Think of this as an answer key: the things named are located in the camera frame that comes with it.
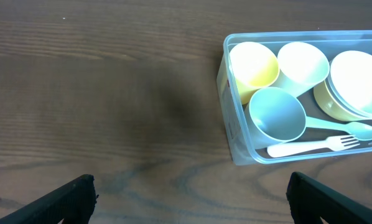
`plastic fork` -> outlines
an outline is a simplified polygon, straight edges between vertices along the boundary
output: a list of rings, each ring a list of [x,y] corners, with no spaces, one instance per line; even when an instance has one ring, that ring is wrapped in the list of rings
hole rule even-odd
[[[352,140],[356,140],[354,135],[332,136],[323,141],[290,142],[269,146],[267,147],[267,153],[271,157],[282,157],[325,147],[333,151],[341,151],[360,145],[360,143],[353,144],[359,140]]]

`light blue cup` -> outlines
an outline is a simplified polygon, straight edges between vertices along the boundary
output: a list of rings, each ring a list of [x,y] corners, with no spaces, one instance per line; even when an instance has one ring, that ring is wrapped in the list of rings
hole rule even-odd
[[[250,99],[244,115],[255,149],[296,140],[306,129],[302,104],[277,87],[258,90]]]

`wooden table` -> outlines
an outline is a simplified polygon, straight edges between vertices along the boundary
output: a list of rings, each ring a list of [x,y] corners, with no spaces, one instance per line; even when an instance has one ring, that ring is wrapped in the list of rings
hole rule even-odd
[[[81,174],[91,223],[291,223],[298,170],[372,208],[372,153],[235,166],[228,34],[372,29],[372,0],[0,0],[0,217]]]

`tabletop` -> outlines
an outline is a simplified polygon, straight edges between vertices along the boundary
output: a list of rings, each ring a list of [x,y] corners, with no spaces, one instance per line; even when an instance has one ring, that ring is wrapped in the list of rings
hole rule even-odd
[[[372,29],[372,0],[0,0],[0,218],[82,174],[90,223],[292,223],[293,171],[372,208],[372,152],[231,161],[225,37]]]

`clear plastic container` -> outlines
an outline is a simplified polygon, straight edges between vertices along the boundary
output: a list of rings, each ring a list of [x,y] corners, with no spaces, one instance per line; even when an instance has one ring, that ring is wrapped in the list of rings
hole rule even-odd
[[[337,54],[346,50],[359,50],[372,55],[372,30],[267,32],[229,35],[223,43],[223,58],[216,78],[216,84],[218,85],[218,94],[231,156],[236,165],[255,163],[275,164],[278,162],[299,161],[302,159],[372,152],[372,142],[370,141],[361,141],[358,147],[345,151],[333,152],[330,149],[319,149],[304,154],[280,158],[271,158],[265,149],[255,150],[254,144],[249,136],[246,119],[244,117],[244,108],[239,99],[229,59],[230,50],[236,44],[246,41],[259,42],[271,49],[276,55],[280,48],[289,42],[306,42],[319,48],[329,61]],[[307,116],[345,123],[329,117],[319,108],[313,96],[313,89],[299,96],[298,100],[304,106]],[[360,122],[372,126],[372,120]],[[345,133],[341,131],[307,128],[305,133],[296,141],[318,141],[324,140],[329,136],[341,134]]]

